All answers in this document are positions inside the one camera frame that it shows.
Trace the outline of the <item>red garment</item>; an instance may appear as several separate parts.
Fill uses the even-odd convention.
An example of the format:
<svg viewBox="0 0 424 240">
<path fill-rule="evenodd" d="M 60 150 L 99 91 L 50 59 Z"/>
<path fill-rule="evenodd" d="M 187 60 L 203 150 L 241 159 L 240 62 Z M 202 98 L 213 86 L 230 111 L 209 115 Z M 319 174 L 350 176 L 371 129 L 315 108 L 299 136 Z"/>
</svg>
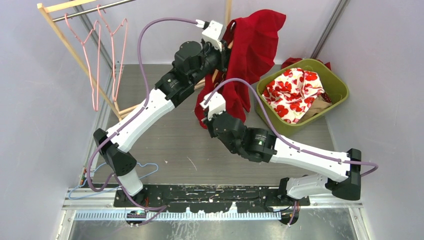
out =
<svg viewBox="0 0 424 240">
<path fill-rule="evenodd" d="M 219 77 L 220 82 L 212 82 L 213 73 L 205 77 L 205 86 L 197 96 L 194 114 L 202 128 L 204 110 L 199 103 L 204 96 L 212 92 L 221 82 L 231 78 L 239 78 L 250 85 L 258 82 L 273 66 L 279 43 L 279 30 L 287 19 L 286 14 L 271 10 L 261 9 L 247 17 L 235 18 L 233 46 L 229 65 L 225 75 Z"/>
</svg>

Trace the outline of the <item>poppy print white skirt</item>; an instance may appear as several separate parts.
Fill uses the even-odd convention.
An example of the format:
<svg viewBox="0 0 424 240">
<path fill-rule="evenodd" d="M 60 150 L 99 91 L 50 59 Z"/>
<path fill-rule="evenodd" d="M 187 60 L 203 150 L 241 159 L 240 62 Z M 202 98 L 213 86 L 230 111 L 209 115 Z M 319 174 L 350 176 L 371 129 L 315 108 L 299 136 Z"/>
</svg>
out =
<svg viewBox="0 0 424 240">
<path fill-rule="evenodd" d="M 316 72 L 295 67 L 266 84 L 261 96 L 280 119 L 288 124 L 297 124 L 324 93 Z"/>
</svg>

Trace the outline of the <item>tan brown skirt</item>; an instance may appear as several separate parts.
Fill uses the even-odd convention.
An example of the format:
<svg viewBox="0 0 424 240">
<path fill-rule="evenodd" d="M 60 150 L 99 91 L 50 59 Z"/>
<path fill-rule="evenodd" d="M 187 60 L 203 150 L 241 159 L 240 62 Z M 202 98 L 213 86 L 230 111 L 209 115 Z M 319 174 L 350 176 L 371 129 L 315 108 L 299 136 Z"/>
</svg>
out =
<svg viewBox="0 0 424 240">
<path fill-rule="evenodd" d="M 310 119 L 310 118 L 314 117 L 315 115 L 321 113 L 325 109 L 331 107 L 332 105 L 333 104 L 331 103 L 331 101 L 327 101 L 321 95 L 318 96 L 314 100 L 314 102 L 312 103 L 311 107 L 306 111 L 306 113 L 298 121 L 298 124 L 307 121 L 308 119 Z"/>
</svg>

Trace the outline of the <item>red polka dot skirt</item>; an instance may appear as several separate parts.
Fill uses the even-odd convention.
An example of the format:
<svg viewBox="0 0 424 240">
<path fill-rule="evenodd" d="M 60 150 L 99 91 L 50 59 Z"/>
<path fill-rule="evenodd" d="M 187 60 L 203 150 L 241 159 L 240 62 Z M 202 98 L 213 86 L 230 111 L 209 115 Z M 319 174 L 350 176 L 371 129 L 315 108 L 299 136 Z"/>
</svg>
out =
<svg viewBox="0 0 424 240">
<path fill-rule="evenodd" d="M 329 104 L 332 103 L 331 98 L 329 97 L 329 95 L 326 92 L 321 93 L 320 94 L 320 97 L 322 98 L 323 101 L 325 101 L 325 102 L 327 102 Z"/>
</svg>

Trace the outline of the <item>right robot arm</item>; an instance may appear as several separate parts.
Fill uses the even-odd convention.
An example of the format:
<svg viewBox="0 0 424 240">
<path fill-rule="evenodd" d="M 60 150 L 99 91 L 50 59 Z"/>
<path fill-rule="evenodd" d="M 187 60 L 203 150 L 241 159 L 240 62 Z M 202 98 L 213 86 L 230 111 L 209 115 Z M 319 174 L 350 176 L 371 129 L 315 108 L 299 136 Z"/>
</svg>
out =
<svg viewBox="0 0 424 240">
<path fill-rule="evenodd" d="M 250 162 L 286 164 L 314 173 L 281 179 L 277 198 L 283 205 L 325 193 L 348 201 L 361 198 L 362 152 L 358 149 L 335 152 L 300 143 L 294 147 L 295 143 L 287 144 L 289 139 L 284 136 L 264 128 L 247 127 L 227 112 L 205 117 L 202 122 L 211 138 L 218 138 L 232 154 Z"/>
</svg>

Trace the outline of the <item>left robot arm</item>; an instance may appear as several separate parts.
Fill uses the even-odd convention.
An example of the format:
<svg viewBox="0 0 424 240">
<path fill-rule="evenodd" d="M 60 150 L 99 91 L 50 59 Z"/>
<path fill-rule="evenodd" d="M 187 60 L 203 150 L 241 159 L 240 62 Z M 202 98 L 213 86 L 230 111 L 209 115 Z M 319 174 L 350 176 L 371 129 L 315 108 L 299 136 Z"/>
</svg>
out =
<svg viewBox="0 0 424 240">
<path fill-rule="evenodd" d="M 172 69 L 159 79 L 146 99 L 116 125 L 94 132 L 99 154 L 126 190 L 126 200 L 133 206 L 141 206 L 146 193 L 130 149 L 157 120 L 193 94 L 200 80 L 215 70 L 227 70 L 231 49 L 224 40 L 219 44 L 221 49 L 204 40 L 184 42 L 174 55 Z"/>
</svg>

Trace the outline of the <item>crumpled red cloth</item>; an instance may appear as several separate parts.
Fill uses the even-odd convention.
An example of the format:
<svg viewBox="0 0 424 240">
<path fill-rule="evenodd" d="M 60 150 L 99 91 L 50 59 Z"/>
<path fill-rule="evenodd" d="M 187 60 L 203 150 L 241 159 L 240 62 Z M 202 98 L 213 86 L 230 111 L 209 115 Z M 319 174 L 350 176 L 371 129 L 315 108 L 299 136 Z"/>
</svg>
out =
<svg viewBox="0 0 424 240">
<path fill-rule="evenodd" d="M 303 60 L 303 58 L 294 58 L 294 57 L 289 57 L 288 59 L 286 59 L 283 63 L 282 63 L 282 65 L 281 65 L 281 69 L 284 69 L 284 68 L 286 68 L 286 67 L 288 67 L 288 66 L 290 66 L 290 65 L 292 65 L 292 64 L 295 64 L 295 63 L 297 63 L 297 62 L 299 62 L 299 61 L 301 61 L 301 60 Z M 332 70 L 332 68 L 331 68 L 331 63 L 330 62 L 327 62 L 327 63 L 325 63 L 324 64 L 330 71 Z"/>
</svg>

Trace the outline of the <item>green plastic laundry basket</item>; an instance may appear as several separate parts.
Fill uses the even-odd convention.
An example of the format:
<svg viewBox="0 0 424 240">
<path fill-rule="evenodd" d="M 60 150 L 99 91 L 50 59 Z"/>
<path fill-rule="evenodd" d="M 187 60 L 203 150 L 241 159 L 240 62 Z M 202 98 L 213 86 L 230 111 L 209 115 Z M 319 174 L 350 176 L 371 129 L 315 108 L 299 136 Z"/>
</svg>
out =
<svg viewBox="0 0 424 240">
<path fill-rule="evenodd" d="M 325 109 L 321 113 L 318 113 L 312 118 L 296 124 L 290 124 L 283 121 L 280 117 L 278 117 L 278 115 L 272 110 L 272 108 L 266 103 L 265 99 L 262 97 L 262 91 L 265 90 L 266 84 L 270 83 L 284 71 L 291 68 L 302 68 L 307 71 L 316 72 L 319 75 L 325 93 L 329 95 L 332 101 L 332 106 L 328 107 L 327 109 Z M 256 113 L 264 122 L 270 120 L 271 125 L 275 127 L 277 132 L 287 137 L 293 135 L 294 133 L 303 129 L 307 125 L 323 117 L 330 110 L 334 109 L 336 106 L 340 105 L 343 101 L 345 101 L 349 96 L 349 90 L 347 85 L 338 76 L 336 76 L 331 70 L 329 70 L 321 61 L 310 58 L 303 59 L 271 74 L 266 78 L 261 79 L 256 86 L 256 93 L 260 98 L 260 103 L 263 104 L 263 107 L 260 107 L 258 103 L 256 104 Z"/>
</svg>

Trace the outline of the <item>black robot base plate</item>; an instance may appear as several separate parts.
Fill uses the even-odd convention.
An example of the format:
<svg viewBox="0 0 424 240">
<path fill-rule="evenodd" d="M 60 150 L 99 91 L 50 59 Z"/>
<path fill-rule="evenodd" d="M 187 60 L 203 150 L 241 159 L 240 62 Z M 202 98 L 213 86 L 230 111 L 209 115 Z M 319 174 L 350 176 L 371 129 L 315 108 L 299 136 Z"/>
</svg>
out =
<svg viewBox="0 0 424 240">
<path fill-rule="evenodd" d="M 166 206 L 170 213 L 268 213 L 292 207 L 277 186 L 267 185 L 166 185 L 146 184 L 133 198 L 148 208 Z"/>
</svg>

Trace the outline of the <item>metal clothes rail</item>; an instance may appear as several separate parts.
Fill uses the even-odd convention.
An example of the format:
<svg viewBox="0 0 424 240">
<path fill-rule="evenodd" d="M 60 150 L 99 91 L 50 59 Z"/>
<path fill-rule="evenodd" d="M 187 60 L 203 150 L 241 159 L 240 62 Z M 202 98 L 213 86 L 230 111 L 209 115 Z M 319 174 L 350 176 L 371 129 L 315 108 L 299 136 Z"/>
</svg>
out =
<svg viewBox="0 0 424 240">
<path fill-rule="evenodd" d="M 109 8 L 124 5 L 124 4 L 130 3 L 130 2 L 134 2 L 134 1 L 135 0 L 120 0 L 120 1 L 112 2 L 112 3 L 106 4 L 106 5 L 101 5 L 99 7 L 93 7 L 93 8 L 86 9 L 86 10 L 79 11 L 79 12 L 75 12 L 75 13 L 72 13 L 72 14 L 67 14 L 66 17 L 72 19 L 72 18 L 75 18 L 75 17 L 80 17 L 80 16 L 84 16 L 84 15 L 87 15 L 87 14 L 90 14 L 90 13 L 97 12 L 98 10 L 106 10 L 106 9 L 109 9 Z"/>
</svg>

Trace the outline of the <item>aluminium corner rail right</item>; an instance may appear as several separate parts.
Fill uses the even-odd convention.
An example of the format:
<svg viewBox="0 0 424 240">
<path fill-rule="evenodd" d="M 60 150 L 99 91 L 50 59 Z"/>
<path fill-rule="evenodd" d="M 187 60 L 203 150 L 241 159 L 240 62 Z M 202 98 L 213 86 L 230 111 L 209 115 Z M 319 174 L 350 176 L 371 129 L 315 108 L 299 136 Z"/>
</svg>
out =
<svg viewBox="0 0 424 240">
<path fill-rule="evenodd" d="M 350 3 L 350 0 L 339 0 L 337 2 L 337 5 L 334 11 L 332 12 L 323 32 L 321 33 L 319 37 L 317 44 L 315 45 L 315 48 L 312 51 L 312 54 L 310 56 L 311 59 L 318 58 L 324 45 L 326 44 L 328 38 L 330 37 L 333 29 L 335 28 L 336 24 L 338 23 L 339 19 L 341 18 L 342 14 L 344 13 L 349 3 Z"/>
</svg>

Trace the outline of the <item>wooden clothes rack frame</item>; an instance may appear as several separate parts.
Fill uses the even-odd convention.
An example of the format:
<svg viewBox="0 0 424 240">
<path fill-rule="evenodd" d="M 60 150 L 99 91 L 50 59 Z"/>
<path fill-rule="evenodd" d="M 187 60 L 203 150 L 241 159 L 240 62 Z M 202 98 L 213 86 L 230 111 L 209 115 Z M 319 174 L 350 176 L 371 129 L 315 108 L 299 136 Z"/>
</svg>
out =
<svg viewBox="0 0 424 240">
<path fill-rule="evenodd" d="M 95 2 L 96 0 L 71 0 L 67 2 L 63 2 L 60 4 L 52 5 L 52 6 L 44 6 L 42 3 L 37 4 L 37 8 L 40 11 L 41 15 L 46 19 L 47 23 L 51 26 L 53 31 L 56 33 L 56 35 L 59 37 L 59 39 L 62 41 L 63 45 L 66 47 L 66 49 L 69 51 L 69 53 L 72 55 L 72 57 L 76 60 L 80 68 L 83 70 L 83 72 L 88 76 L 90 81 L 90 86 L 92 90 L 92 106 L 93 109 L 97 112 L 99 108 L 99 93 L 100 90 L 101 96 L 106 101 L 107 105 L 111 108 L 113 113 L 117 116 L 118 120 L 122 121 L 124 117 L 128 116 L 130 113 L 132 113 L 138 105 L 134 105 L 132 107 L 126 108 L 124 110 L 119 110 L 119 106 L 117 102 L 113 102 L 109 100 L 109 97 L 106 95 L 106 93 L 103 91 L 101 87 L 99 87 L 98 83 L 98 77 L 96 79 L 93 78 L 91 74 L 91 67 L 90 63 L 88 61 L 87 52 L 85 48 L 85 41 L 81 41 L 81 39 L 75 34 L 73 29 L 69 26 L 68 18 L 66 17 L 67 14 L 64 15 L 64 17 L 58 17 L 58 18 L 52 18 L 50 13 L 65 10 L 68 8 L 74 8 L 78 6 L 82 6 L 87 3 Z M 225 0 L 225 22 L 228 24 L 230 22 L 230 17 L 232 14 L 232 0 Z M 80 44 L 83 49 L 83 53 L 85 56 L 86 63 L 83 63 L 82 59 L 76 52 L 75 48 L 71 45 L 69 40 L 65 37 L 62 30 L 57 26 L 56 22 L 60 21 L 66 21 L 66 25 L 69 27 L 71 32 L 74 34 L 74 37 L 80 41 Z"/>
</svg>

